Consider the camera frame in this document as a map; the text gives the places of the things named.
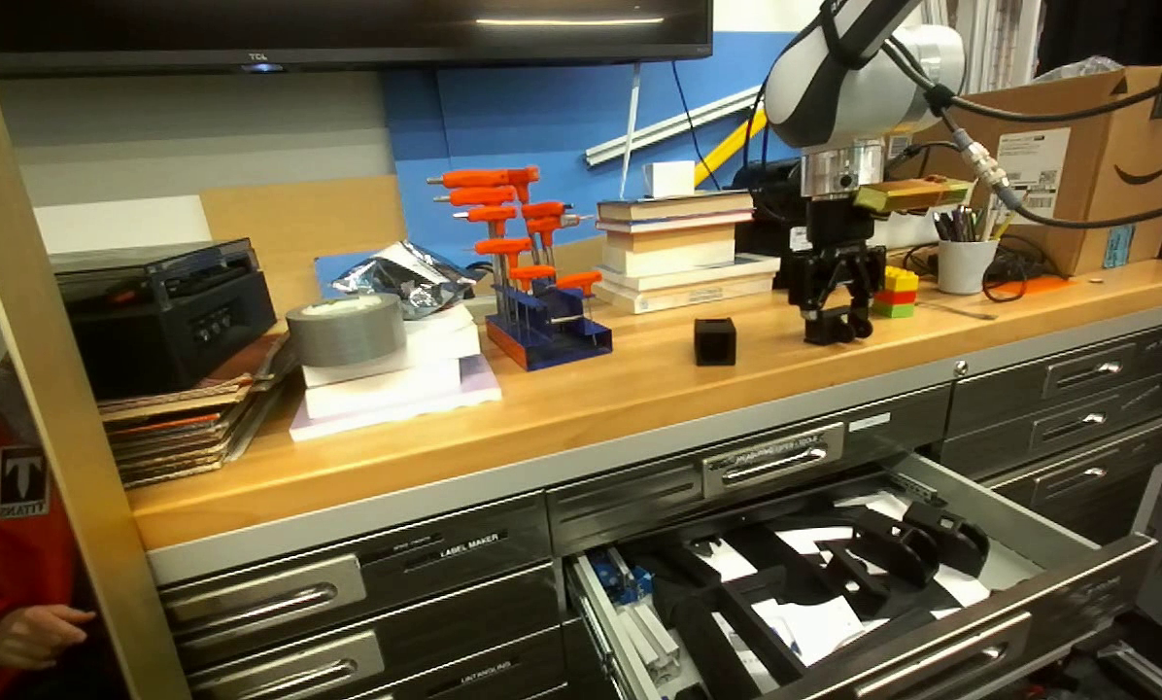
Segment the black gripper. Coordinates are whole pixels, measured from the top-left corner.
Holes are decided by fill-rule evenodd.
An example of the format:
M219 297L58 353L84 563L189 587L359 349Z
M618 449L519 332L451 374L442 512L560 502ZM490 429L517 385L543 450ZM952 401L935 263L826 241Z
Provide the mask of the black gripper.
M824 311L837 289L846 289L856 309L870 309L881 289L886 249L870 241L873 215L856 202L808 202L806 249L788 247L775 289L800 311Z

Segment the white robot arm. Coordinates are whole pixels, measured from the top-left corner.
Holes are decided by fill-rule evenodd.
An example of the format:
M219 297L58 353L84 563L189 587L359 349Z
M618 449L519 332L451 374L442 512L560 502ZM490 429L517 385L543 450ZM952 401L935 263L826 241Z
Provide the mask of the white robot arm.
M1006 167L955 125L979 112L952 81L927 77L899 40L921 0L820 0L762 77L768 130L800 157L808 249L786 249L778 289L806 322L856 319L873 309L886 253L870 247L873 212L859 191L881 178L890 134L939 122L970 174L1017 219L1032 219Z

